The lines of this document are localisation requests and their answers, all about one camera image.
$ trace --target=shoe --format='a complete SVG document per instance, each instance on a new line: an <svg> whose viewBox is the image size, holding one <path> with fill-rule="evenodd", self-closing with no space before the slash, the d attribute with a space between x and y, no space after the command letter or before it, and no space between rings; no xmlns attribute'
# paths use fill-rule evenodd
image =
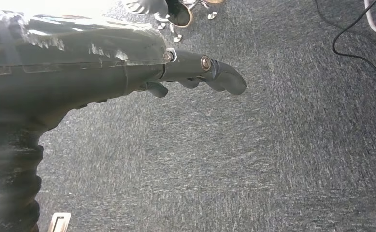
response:
<svg viewBox="0 0 376 232"><path fill-rule="evenodd" d="M220 4L225 2L225 0L204 0L205 2L211 3L211 4Z"/></svg>
<svg viewBox="0 0 376 232"><path fill-rule="evenodd" d="M180 28L188 27L192 22L192 12L179 0L165 0L168 4L168 21Z"/></svg>

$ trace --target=floor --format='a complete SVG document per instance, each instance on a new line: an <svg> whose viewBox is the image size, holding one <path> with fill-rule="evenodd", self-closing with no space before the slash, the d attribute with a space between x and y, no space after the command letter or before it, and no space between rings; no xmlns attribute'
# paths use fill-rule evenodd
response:
<svg viewBox="0 0 376 232"><path fill-rule="evenodd" d="M357 0L318 0L348 25ZM202 8L169 45L231 64L241 96L170 84L69 112L41 138L40 228L70 212L70 232L376 232L376 75L332 53L338 29L312 0L227 0ZM129 21L114 2L106 16ZM376 39L362 20L355 28ZM341 51L376 65L368 40Z"/></svg>

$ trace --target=black cable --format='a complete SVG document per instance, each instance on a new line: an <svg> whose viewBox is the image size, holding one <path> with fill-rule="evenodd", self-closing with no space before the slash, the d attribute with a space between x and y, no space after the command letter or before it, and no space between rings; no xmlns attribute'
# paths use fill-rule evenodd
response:
<svg viewBox="0 0 376 232"><path fill-rule="evenodd" d="M347 26L346 28L343 28L342 26L340 26L340 25L338 25L338 24L336 24L336 23L334 23L334 22L331 22L331 21L329 21L328 19L326 19L325 17L324 17L324 15L322 14L322 12L319 10L319 6L318 6L318 0L314 0L314 2L315 2L315 4L316 4L316 9L317 9L317 11L318 11L318 14L319 14L319 16L320 16L320 18L324 21L324 22L326 22L327 24L330 24L330 25L332 25L332 26L335 26L335 27L337 27L337 28L339 28L339 29L341 29L342 31L338 34L338 35L336 35L336 37L333 39L333 41L332 41L332 51L334 52L334 53L336 53L337 55L340 55L340 56L344 56L344 57L352 57L352 58L358 58L358 59L361 59L361 60L363 60L364 62L366 62L367 64L369 64L375 71L376 71L376 66L372 63L372 62L370 62L368 59L366 59L366 58L364 58L364 57L361 57L361 56L357 56L357 55L353 55L353 54L346 54L346 53L341 53L341 52L338 52L337 50L336 50L336 48L335 48L335 45L336 45L336 42L337 42L337 40L339 39L339 37L343 34L343 33L345 33L345 32L350 32L350 33L354 33L354 34L358 34L358 35L361 35L361 36L363 36L363 37L365 37L365 38L367 38L370 42L372 42L373 43L373 45L376 47L376 42L374 41L374 40L372 40L369 36L367 36L367 35L365 35L365 34L362 34L362 33L359 33L359 32L356 32L356 31L352 31L352 30L349 30L350 28L352 28L354 25L356 25L362 18L363 18L363 16L370 10L370 8L372 8L373 6L374 6L374 4L376 3L376 0L372 3L372 4L370 4L360 15L359 15L359 17L353 22L353 23L351 23L349 26Z"/></svg>

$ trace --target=metal screw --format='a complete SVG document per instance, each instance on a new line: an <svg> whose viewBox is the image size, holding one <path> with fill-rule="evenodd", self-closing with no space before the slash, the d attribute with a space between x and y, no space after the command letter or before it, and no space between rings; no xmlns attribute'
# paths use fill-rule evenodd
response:
<svg viewBox="0 0 376 232"><path fill-rule="evenodd" d="M166 62L170 62L171 60L173 60L174 56L171 52L165 52L164 53L164 60Z"/></svg>
<svg viewBox="0 0 376 232"><path fill-rule="evenodd" d="M211 68L211 60L207 56L201 57L201 67L205 71L208 71Z"/></svg>

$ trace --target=robotic hand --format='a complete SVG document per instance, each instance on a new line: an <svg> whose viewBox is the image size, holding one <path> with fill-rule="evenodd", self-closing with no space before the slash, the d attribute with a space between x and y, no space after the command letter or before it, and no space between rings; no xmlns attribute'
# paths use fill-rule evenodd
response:
<svg viewBox="0 0 376 232"><path fill-rule="evenodd" d="M0 11L0 232L36 232L40 136L71 109L149 91L161 82L239 95L231 66L167 48L147 24Z"/></svg>

